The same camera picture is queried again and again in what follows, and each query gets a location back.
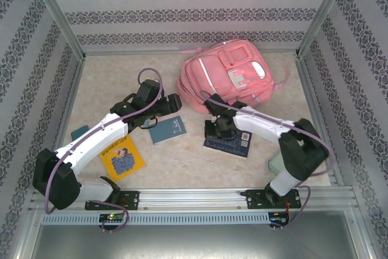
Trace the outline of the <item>aluminium frame post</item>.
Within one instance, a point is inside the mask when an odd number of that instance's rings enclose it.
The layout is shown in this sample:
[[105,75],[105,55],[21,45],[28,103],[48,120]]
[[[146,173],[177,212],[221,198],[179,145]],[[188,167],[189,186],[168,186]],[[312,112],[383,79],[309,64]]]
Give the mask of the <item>aluminium frame post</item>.
[[57,0],[43,0],[46,7],[48,8],[51,16],[57,23],[62,34],[64,35],[67,43],[71,47],[73,53],[77,57],[78,61],[83,61],[85,58],[85,52],[83,51],[76,34],[74,33],[68,19],[65,16],[62,8],[60,7]]
[[320,29],[322,23],[326,19],[327,15],[330,12],[330,9],[334,5],[335,0],[323,0],[320,7],[318,8],[311,24],[309,25],[306,33],[304,34],[300,45],[296,49],[294,54],[295,57],[300,58],[306,54],[308,51],[314,37],[317,35],[318,30]]

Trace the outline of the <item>teal snap wallet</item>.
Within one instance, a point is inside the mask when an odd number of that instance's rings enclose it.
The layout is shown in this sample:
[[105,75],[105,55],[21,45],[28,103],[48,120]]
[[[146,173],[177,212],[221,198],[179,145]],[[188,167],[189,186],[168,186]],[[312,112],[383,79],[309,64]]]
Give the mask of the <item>teal snap wallet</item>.
[[89,131],[88,125],[81,126],[78,129],[72,131],[70,134],[72,141],[77,140],[79,137],[81,137],[83,134],[87,133],[88,131]]

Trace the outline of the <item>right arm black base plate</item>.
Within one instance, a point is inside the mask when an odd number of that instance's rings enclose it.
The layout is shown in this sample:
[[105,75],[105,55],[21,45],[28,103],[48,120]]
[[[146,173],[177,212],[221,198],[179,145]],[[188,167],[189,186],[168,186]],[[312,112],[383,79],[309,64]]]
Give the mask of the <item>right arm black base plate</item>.
[[301,200],[296,189],[290,190],[285,196],[279,196],[271,190],[248,189],[240,193],[246,198],[248,209],[300,209]]

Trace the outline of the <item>pale green pencil case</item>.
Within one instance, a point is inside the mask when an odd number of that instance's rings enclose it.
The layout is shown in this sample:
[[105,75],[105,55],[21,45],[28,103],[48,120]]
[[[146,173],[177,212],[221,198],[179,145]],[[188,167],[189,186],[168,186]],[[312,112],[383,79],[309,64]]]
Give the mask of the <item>pale green pencil case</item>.
[[277,175],[285,170],[284,160],[281,152],[278,152],[271,160],[267,163],[268,170]]

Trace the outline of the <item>dark blue printed book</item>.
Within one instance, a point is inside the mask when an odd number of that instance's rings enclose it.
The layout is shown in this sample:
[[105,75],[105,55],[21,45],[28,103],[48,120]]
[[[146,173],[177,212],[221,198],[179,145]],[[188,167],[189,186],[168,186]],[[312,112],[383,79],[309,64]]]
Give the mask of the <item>dark blue printed book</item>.
[[205,138],[203,147],[247,159],[251,140],[250,132],[237,130],[232,133],[231,138]]

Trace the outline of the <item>aluminium table edge rail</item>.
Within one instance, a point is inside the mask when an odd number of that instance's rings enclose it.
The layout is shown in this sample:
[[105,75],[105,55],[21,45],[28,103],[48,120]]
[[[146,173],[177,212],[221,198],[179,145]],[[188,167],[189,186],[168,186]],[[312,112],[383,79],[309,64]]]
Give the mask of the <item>aluminium table edge rail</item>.
[[69,121],[70,121],[73,105],[74,105],[74,102],[75,102],[75,98],[76,98],[76,95],[77,95],[79,83],[80,83],[81,76],[82,76],[82,71],[83,71],[84,64],[85,64],[85,59],[86,58],[83,58],[82,60],[80,60],[78,62],[78,67],[77,67],[77,69],[75,71],[75,74],[74,74],[74,77],[73,77],[72,86],[70,88],[70,92],[69,92],[69,95],[68,95],[68,98],[67,98],[65,109],[63,111],[62,120],[61,120],[61,123],[60,123],[60,127],[58,129],[58,134],[56,136],[55,145],[53,146],[54,149],[59,148],[63,144],[63,142],[65,140],[65,136],[66,136],[66,132],[67,132],[67,127],[68,127],[68,124],[69,124]]
[[[316,97],[316,90],[314,89],[306,64],[304,60],[299,57],[295,58],[295,63],[304,90],[304,94],[306,96],[307,104],[312,117],[312,122],[314,123],[321,139],[325,143],[327,143],[329,147],[331,147],[332,143],[329,137],[329,133],[326,129],[324,117],[321,113],[318,98]],[[328,162],[326,162],[326,167],[328,176],[330,178],[330,183],[333,186],[345,186],[340,169],[338,167],[335,151],[332,148],[331,153],[329,154]]]

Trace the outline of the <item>teal notebook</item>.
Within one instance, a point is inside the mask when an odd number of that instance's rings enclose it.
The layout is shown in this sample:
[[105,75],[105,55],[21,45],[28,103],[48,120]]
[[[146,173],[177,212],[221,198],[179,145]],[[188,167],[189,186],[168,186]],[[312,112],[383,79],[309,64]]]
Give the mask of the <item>teal notebook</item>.
[[154,145],[186,134],[186,128],[180,116],[160,121],[149,128],[149,134]]

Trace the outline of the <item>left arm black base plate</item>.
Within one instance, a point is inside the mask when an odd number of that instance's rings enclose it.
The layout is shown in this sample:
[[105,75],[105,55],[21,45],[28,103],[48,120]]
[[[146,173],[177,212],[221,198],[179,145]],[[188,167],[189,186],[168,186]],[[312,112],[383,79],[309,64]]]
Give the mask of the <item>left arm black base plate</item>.
[[137,210],[139,203],[138,191],[121,190],[112,193],[107,200],[101,202],[85,202],[85,210],[120,210],[120,207],[126,210]]

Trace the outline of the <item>aluminium mounting rail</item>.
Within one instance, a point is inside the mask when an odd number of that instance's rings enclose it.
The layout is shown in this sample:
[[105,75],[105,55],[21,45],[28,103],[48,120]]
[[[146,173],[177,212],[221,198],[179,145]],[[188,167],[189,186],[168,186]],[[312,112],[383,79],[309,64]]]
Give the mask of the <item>aluminium mounting rail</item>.
[[[247,211],[247,202],[240,193],[244,188],[220,189],[139,189],[137,211]],[[360,208],[350,186],[312,186],[298,188],[305,211],[357,210]]]

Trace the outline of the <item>pink backpack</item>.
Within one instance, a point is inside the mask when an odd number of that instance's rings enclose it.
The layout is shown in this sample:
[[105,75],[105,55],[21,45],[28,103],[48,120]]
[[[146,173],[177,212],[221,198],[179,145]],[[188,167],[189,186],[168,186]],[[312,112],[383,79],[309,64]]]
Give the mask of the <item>pink backpack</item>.
[[232,39],[207,49],[182,53],[196,55],[183,64],[178,94],[199,113],[208,112],[204,101],[215,93],[230,105],[237,101],[250,107],[264,104],[290,76],[286,68],[284,80],[276,83],[263,56],[245,39]]

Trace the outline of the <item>yellow picture book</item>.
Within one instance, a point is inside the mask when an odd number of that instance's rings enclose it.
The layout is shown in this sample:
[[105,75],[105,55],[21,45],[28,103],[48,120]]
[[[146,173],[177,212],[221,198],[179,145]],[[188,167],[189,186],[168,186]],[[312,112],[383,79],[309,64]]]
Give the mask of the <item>yellow picture book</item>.
[[109,178],[115,183],[146,165],[129,135],[112,142],[100,152],[99,157]]

